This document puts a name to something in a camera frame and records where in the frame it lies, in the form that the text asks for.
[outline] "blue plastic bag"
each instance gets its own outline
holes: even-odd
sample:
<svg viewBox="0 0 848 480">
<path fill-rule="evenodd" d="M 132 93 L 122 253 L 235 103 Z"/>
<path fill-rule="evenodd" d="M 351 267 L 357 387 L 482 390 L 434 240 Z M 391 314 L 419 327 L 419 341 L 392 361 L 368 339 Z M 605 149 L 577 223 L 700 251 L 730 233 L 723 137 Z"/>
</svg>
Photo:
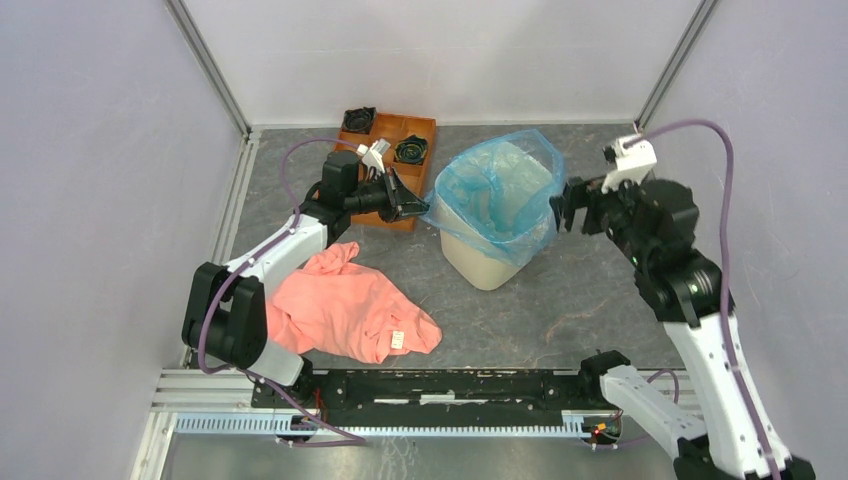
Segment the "blue plastic bag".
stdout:
<svg viewBox="0 0 848 480">
<path fill-rule="evenodd" d="M 489 257 L 523 267 L 556 234 L 548 199 L 565 160 L 537 130 L 469 148 L 439 173 L 422 218 Z"/>
</svg>

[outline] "clothing label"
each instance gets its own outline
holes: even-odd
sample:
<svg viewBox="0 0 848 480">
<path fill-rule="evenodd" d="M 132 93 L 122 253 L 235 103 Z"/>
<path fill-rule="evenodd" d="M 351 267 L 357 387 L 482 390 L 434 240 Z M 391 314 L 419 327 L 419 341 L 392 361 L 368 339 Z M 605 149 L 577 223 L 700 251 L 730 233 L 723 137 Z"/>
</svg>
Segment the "clothing label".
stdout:
<svg viewBox="0 0 848 480">
<path fill-rule="evenodd" d="M 403 332 L 400 330 L 392 332 L 392 348 L 395 350 L 403 348 Z"/>
</svg>

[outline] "wooden tray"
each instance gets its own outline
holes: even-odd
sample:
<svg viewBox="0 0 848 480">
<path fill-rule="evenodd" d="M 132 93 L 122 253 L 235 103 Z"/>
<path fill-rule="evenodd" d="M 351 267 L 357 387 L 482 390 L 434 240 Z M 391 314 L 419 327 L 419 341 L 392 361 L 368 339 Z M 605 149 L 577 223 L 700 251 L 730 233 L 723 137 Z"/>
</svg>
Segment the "wooden tray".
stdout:
<svg viewBox="0 0 848 480">
<path fill-rule="evenodd" d="M 424 155 L 424 162 L 420 165 L 395 162 L 395 145 L 410 135 L 416 135 L 427 140 L 427 153 Z M 370 133 L 349 133 L 339 129 L 338 138 L 357 145 L 368 145 L 369 147 L 377 140 L 385 138 L 392 145 L 389 151 L 383 155 L 383 163 L 386 165 L 386 168 L 390 166 L 395 167 L 398 176 L 403 181 L 403 184 L 406 185 L 406 188 L 419 197 L 424 193 L 424 183 L 427 179 L 427 172 L 430 169 L 430 158 L 433 156 L 433 148 L 436 145 L 436 120 L 432 118 L 392 115 L 390 113 L 377 113 L 377 118 L 374 119 L 374 124 L 371 125 Z M 336 144 L 335 149 L 353 150 L 341 144 Z M 377 213 L 366 213 L 363 215 L 354 215 L 351 221 L 363 225 L 411 232 L 415 229 L 416 220 L 413 217 L 399 222 L 386 223 L 380 220 Z"/>
</svg>

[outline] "pink towel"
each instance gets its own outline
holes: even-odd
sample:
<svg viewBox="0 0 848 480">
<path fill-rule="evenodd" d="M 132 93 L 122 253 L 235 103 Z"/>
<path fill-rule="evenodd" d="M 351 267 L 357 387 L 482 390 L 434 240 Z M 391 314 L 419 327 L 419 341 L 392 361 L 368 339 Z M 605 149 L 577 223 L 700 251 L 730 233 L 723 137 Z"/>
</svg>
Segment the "pink towel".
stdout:
<svg viewBox="0 0 848 480">
<path fill-rule="evenodd" d="M 359 245 L 333 244 L 288 276 L 266 304 L 268 335 L 297 353 L 312 348 L 364 363 L 430 353 L 442 330 L 385 275 L 350 263 Z"/>
</svg>

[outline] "white wall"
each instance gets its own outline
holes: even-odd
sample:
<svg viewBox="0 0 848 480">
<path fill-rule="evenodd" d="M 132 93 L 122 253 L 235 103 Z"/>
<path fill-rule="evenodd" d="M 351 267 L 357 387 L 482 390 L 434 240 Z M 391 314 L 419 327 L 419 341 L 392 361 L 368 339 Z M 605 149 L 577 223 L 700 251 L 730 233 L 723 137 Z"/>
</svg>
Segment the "white wall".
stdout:
<svg viewBox="0 0 848 480">
<path fill-rule="evenodd" d="M 4 1 L 0 58 L 0 478 L 127 478 L 240 138 L 162 2 Z"/>
<path fill-rule="evenodd" d="M 778 432 L 818 478 L 845 478 L 848 429 L 848 4 L 721 2 L 652 123 L 713 119 L 736 148 L 731 288 Z M 697 246 L 719 258 L 724 177 L 709 130 L 656 141 L 660 176 L 692 186 Z"/>
<path fill-rule="evenodd" d="M 632 120 L 697 0 L 187 0 L 253 124 Z"/>
</svg>

